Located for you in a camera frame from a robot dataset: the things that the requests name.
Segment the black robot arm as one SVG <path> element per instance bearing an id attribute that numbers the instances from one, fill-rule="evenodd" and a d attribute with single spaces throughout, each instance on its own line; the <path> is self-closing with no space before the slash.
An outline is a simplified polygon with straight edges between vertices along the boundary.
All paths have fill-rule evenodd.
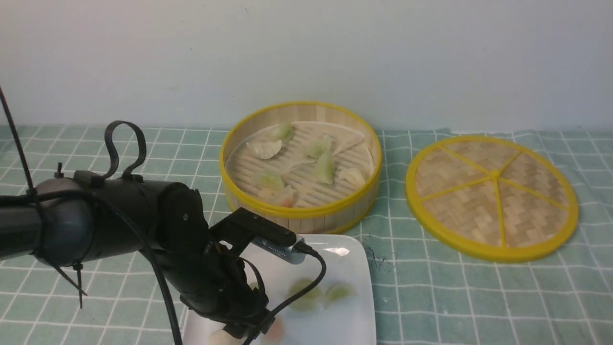
<path id="1" fill-rule="evenodd" d="M 1 197 L 1 259 L 32 255 L 68 268 L 140 252 L 156 265 L 181 302 L 219 322 L 238 339 L 266 332 L 269 300 L 247 282 L 239 253 L 207 223 L 201 195 L 182 183 L 116 179 L 96 187 L 52 178 L 36 188 L 40 210 Z"/>

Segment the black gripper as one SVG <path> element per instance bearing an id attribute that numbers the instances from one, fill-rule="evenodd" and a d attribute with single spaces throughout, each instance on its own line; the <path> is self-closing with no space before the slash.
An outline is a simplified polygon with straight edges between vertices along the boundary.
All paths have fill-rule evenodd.
<path id="1" fill-rule="evenodd" d="M 180 300 L 198 316 L 223 324 L 240 339 L 270 316 L 269 299 L 247 283 L 245 261 L 213 241 L 199 247 L 154 249 L 153 257 Z"/>

